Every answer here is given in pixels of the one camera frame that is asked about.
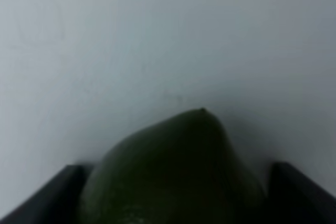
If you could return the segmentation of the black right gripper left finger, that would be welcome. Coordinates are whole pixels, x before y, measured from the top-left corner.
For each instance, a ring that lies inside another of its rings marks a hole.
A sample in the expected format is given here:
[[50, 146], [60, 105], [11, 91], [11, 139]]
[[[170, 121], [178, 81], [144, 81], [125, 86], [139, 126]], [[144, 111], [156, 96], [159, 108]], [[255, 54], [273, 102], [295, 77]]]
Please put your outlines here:
[[80, 193], [93, 165], [67, 165], [1, 223], [74, 223]]

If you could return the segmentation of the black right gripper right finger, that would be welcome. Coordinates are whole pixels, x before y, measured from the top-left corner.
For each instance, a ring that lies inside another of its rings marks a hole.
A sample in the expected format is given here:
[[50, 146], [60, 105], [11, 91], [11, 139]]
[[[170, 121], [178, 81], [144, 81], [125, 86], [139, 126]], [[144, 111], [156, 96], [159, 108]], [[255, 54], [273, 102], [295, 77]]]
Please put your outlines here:
[[267, 223], [335, 223], [335, 197], [289, 163], [272, 165]]

